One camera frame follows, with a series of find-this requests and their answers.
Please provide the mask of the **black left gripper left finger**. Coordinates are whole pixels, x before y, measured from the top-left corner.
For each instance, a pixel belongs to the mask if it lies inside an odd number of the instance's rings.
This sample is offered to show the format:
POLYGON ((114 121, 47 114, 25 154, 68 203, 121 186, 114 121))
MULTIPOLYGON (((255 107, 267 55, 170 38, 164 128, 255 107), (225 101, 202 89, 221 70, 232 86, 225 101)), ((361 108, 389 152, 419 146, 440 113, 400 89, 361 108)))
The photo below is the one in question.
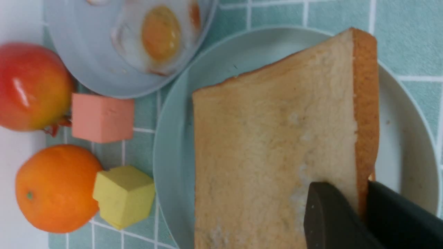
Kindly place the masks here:
POLYGON ((333 185, 309 185, 304 215, 308 249, 384 249, 333 185))

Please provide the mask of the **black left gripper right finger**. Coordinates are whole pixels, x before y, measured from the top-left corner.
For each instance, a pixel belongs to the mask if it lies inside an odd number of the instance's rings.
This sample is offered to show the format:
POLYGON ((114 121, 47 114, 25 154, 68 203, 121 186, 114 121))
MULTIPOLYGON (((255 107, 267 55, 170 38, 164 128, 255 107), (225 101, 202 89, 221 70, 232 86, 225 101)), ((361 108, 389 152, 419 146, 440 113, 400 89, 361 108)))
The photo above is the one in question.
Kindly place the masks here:
POLYGON ((369 181, 367 225, 386 249, 441 249, 443 222, 392 189, 369 181))

